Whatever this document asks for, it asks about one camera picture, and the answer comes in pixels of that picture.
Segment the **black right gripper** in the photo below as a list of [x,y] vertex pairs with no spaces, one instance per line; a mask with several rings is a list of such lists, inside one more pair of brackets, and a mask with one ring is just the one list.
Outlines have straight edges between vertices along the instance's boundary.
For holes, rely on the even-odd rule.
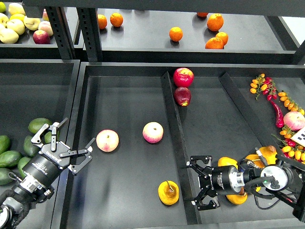
[[[230,195],[233,193],[232,183],[229,178],[233,166],[213,167],[211,156],[191,156],[186,166],[198,174],[199,188],[201,191],[192,199],[192,204],[197,210],[210,210],[219,207],[218,195]],[[206,196],[211,197],[209,203],[204,204]]]

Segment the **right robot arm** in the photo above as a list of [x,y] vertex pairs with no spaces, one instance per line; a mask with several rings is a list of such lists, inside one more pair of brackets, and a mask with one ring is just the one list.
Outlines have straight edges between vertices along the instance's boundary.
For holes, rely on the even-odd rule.
[[286,203],[293,208],[293,215],[300,221],[305,220],[305,188],[301,187],[289,196],[283,190],[298,180],[305,172],[305,166],[285,156],[277,155],[275,164],[268,164],[261,150],[256,149],[264,167],[253,161],[245,164],[222,165],[213,167],[211,156],[191,156],[186,166],[198,175],[200,192],[191,203],[198,211],[219,207],[218,196],[236,196],[240,193],[252,194],[254,198],[273,199]]

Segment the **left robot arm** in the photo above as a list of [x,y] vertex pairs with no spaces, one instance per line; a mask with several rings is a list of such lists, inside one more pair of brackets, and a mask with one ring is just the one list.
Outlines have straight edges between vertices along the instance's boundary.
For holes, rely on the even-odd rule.
[[44,124],[32,137],[31,143],[39,147],[38,154],[24,166],[25,177],[0,196],[0,227],[16,228],[38,203],[50,199],[54,193],[53,182],[69,169],[76,175],[91,160],[93,138],[84,149],[72,150],[58,140],[57,133],[66,122]]

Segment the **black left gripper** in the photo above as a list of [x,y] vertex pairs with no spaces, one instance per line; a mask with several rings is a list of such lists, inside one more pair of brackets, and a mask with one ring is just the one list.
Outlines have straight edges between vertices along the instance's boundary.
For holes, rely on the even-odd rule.
[[[21,182],[22,187],[49,187],[63,170],[69,169],[76,175],[92,160],[92,144],[96,140],[95,137],[84,149],[79,150],[72,150],[57,140],[57,132],[67,120],[66,117],[60,123],[44,124],[31,139],[32,144],[40,150],[23,169],[26,176]],[[46,144],[44,135],[49,131],[51,142]]]

